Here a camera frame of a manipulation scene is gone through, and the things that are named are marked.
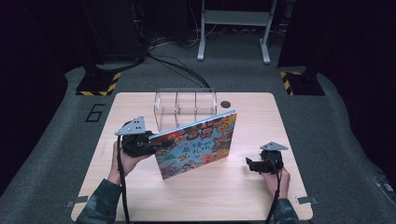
clear acrylic box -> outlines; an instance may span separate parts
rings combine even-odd
[[[158,131],[166,131],[217,114],[213,89],[159,89],[154,114]]]

black cable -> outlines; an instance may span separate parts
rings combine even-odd
[[[128,212],[128,204],[126,201],[126,184],[125,184],[125,174],[122,166],[121,161],[121,148],[120,148],[120,136],[117,138],[117,162],[119,165],[119,172],[120,172],[120,180],[121,180],[121,192],[122,192],[122,206],[125,214],[125,222],[127,224],[130,223],[129,220],[129,212]]]
[[[166,35],[160,35],[160,34],[152,34],[152,37],[148,42],[148,49],[149,50],[154,50],[157,46],[169,43],[167,41],[172,41],[172,38],[166,36]]]
[[[209,88],[209,89],[210,89],[209,84],[207,84],[207,82],[206,82],[200,75],[198,75],[197,73],[191,71],[191,70],[190,70],[189,68],[187,68],[187,66],[186,66],[184,63],[182,63],[180,60],[178,60],[178,59],[176,59],[176,58],[173,58],[173,59],[177,60],[179,63],[183,64],[183,66],[178,65],[178,64],[176,64],[176,63],[170,63],[170,62],[167,62],[167,61],[164,61],[164,60],[161,60],[161,59],[154,58],[151,54],[150,54],[150,57],[151,57],[152,59],[156,60],[156,61],[160,61],[160,62],[162,62],[162,63],[167,63],[167,64],[169,64],[169,65],[172,65],[172,66],[174,66],[174,67],[176,67],[176,68],[178,68],[178,69],[181,69],[181,70],[183,70],[183,71],[189,73],[190,75],[192,75],[193,77],[195,77],[197,80],[199,80],[206,88]]]
[[[279,177],[279,171],[276,169],[275,164],[270,160],[269,157],[266,157],[268,159],[269,162],[271,162],[271,164],[274,167],[274,170],[276,171],[276,179],[277,179],[277,188],[276,188],[276,192],[275,192],[275,196],[274,196],[274,200],[272,202],[271,205],[271,209],[270,212],[268,213],[267,219],[265,220],[265,224],[269,224],[271,221],[271,216],[272,214],[275,212],[276,209],[276,204],[277,204],[277,199],[279,198],[279,192],[280,192],[280,181],[281,181],[281,176]]]
[[[197,81],[199,81],[199,82],[204,86],[204,88],[210,89],[209,84],[204,80],[204,78],[201,77],[200,75],[198,75],[197,73],[191,71],[189,68],[187,68],[187,66],[186,66],[185,64],[183,64],[183,66],[182,66],[182,65],[179,65],[179,64],[176,64],[176,63],[170,63],[170,62],[168,62],[168,61],[164,61],[164,60],[161,60],[161,59],[158,59],[158,58],[154,57],[154,56],[151,55],[149,52],[147,53],[147,56],[148,56],[150,59],[153,59],[153,60],[155,60],[155,61],[161,63],[162,65],[165,65],[165,66],[166,66],[167,68],[169,68],[169,69],[171,69],[169,66],[173,66],[173,67],[175,67],[175,68],[177,68],[177,69],[180,69],[180,70],[186,72],[186,73],[189,74],[191,77],[193,77],[193,78],[195,78]],[[198,86],[200,86],[200,87],[202,88],[202,86],[201,86],[200,84],[198,84],[197,82],[191,80],[191,79],[188,78],[188,77],[186,77],[186,78],[187,78],[188,80],[194,82],[195,84],[197,84]]]
[[[108,49],[108,47],[107,47],[105,41],[103,40],[102,36],[99,34],[99,32],[96,30],[95,26],[93,25],[92,20],[91,20],[91,18],[90,18],[90,15],[88,15],[88,13],[87,13],[88,10],[87,10],[86,6],[84,5],[84,2],[83,2],[83,1],[79,1],[79,4],[80,4],[80,6],[82,7],[82,9],[84,9],[84,12],[85,12],[87,21],[88,21],[88,23],[90,24],[92,31],[96,34],[96,37],[97,37],[96,39],[97,39],[98,41],[100,41],[100,43],[101,43],[102,46],[105,48],[105,50],[107,51],[107,53],[109,53],[109,54],[111,55],[111,52],[110,52],[110,50]],[[141,55],[139,55],[139,56],[133,61],[132,64],[126,65],[126,66],[123,66],[123,67],[119,67],[119,68],[114,68],[114,69],[103,69],[103,68],[98,68],[96,65],[95,65],[95,67],[96,67],[96,70],[99,71],[99,72],[105,71],[105,72],[108,72],[108,73],[120,73],[120,72],[126,71],[126,70],[128,70],[128,69],[131,69],[131,68],[136,67],[136,66],[138,66],[139,64],[141,64],[141,63],[144,61],[144,58],[145,58],[144,56],[145,56],[144,53],[142,53]]]

book cover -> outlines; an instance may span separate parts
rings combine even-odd
[[[227,157],[236,122],[234,110],[152,135],[152,143],[173,140],[155,153],[163,179]]]

colorful book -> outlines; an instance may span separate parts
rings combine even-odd
[[[163,179],[227,157],[236,122],[235,110],[152,135],[151,143],[173,140],[155,153]]]

light wood tabletop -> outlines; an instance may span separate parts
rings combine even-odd
[[[155,92],[122,92],[109,115],[78,196],[91,196],[111,166],[115,131],[126,121],[143,116],[147,130],[158,132],[153,112]],[[220,103],[228,101],[230,108]],[[306,192],[276,101],[271,93],[217,92],[218,113],[235,109],[237,120],[229,157],[181,175],[162,179],[154,156],[137,164],[126,177],[127,200],[132,221],[236,221],[265,220],[272,197],[264,179],[249,171],[246,157],[260,161],[260,147],[276,142],[285,168],[291,174],[289,199],[300,220],[313,216],[309,203],[296,197]],[[85,203],[76,203],[71,218],[76,220]],[[122,199],[116,220],[125,220]]]

